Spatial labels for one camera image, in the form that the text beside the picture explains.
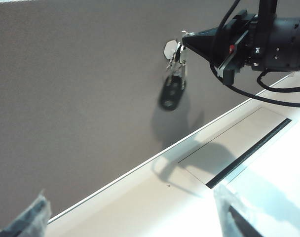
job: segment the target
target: plastic wrapping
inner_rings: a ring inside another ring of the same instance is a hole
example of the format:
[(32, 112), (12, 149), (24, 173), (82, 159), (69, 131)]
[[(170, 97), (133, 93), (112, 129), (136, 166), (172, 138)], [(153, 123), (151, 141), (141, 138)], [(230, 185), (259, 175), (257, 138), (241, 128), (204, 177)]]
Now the plastic wrapping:
[(0, 230), (0, 237), (44, 237), (50, 216), (50, 202), (41, 193), (12, 223)]
[(239, 210), (244, 216), (248, 216), (248, 208), (242, 201), (229, 191), (225, 186), (219, 185), (214, 189), (214, 197), (216, 201), (218, 217), (224, 237), (244, 237), (236, 225), (236, 222), (229, 211), (230, 206)]

